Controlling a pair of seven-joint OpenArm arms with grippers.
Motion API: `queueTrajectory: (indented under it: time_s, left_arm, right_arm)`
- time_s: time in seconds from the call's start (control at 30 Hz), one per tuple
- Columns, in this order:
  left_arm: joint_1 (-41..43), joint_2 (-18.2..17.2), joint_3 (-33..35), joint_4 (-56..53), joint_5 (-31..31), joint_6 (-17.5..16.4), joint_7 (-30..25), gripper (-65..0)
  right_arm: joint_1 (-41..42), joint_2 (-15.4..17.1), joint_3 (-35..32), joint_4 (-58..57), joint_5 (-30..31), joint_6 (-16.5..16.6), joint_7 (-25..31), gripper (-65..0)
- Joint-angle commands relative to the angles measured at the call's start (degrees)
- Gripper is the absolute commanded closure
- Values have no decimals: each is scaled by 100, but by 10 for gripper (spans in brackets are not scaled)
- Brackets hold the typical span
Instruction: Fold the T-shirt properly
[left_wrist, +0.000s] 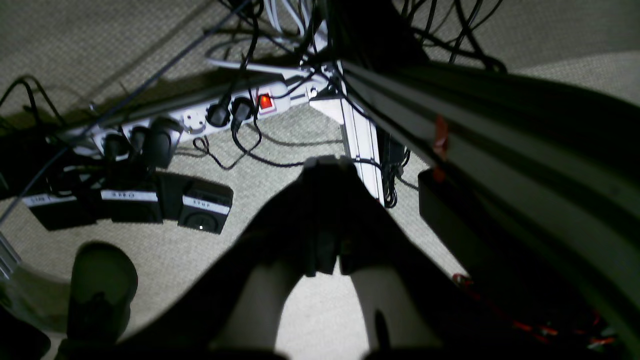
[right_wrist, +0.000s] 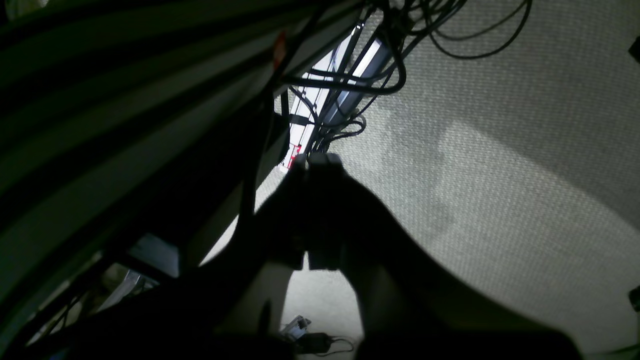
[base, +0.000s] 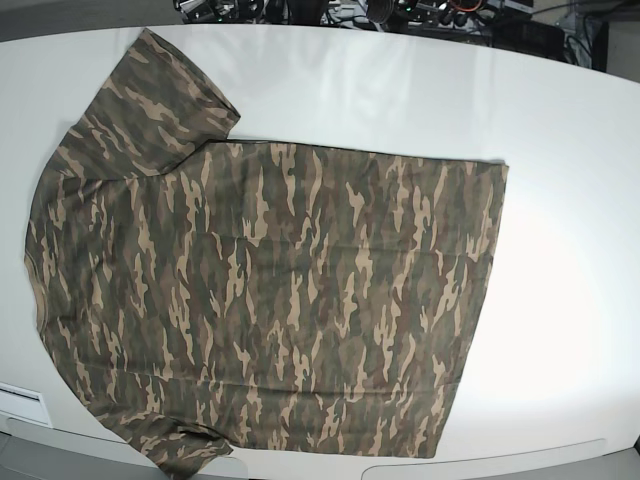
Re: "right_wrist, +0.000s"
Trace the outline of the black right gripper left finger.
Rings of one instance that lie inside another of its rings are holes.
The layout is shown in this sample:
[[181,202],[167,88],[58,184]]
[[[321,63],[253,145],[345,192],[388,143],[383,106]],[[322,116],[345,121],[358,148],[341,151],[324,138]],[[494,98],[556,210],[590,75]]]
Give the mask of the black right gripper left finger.
[[200,267],[201,359],[294,358],[279,332],[291,276],[303,267],[304,249],[291,238],[290,208],[306,165],[307,157],[297,156],[277,189],[238,220],[226,246]]

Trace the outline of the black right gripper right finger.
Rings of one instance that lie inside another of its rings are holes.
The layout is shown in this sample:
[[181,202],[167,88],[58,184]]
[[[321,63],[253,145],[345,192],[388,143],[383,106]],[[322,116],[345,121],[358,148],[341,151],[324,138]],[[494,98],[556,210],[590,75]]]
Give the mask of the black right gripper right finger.
[[354,289],[364,340],[357,360],[578,360],[564,333],[494,301],[426,253],[338,155],[314,153],[307,180],[328,219],[318,245]]

